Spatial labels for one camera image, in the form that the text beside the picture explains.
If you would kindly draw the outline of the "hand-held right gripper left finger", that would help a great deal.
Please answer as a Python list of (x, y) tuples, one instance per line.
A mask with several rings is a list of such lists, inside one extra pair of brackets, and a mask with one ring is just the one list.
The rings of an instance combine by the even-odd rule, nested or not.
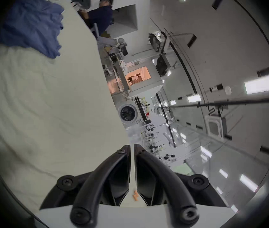
[(119, 207), (129, 192), (131, 147), (125, 145), (94, 171), (61, 176), (42, 202), (47, 226), (97, 226), (100, 205)]

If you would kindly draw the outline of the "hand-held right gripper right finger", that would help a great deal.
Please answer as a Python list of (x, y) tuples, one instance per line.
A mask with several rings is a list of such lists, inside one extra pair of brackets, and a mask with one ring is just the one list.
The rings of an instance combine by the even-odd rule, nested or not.
[(195, 225), (197, 204), (228, 207), (204, 175), (176, 173), (139, 144), (134, 145), (134, 154), (138, 194), (147, 206), (168, 204), (173, 226)]

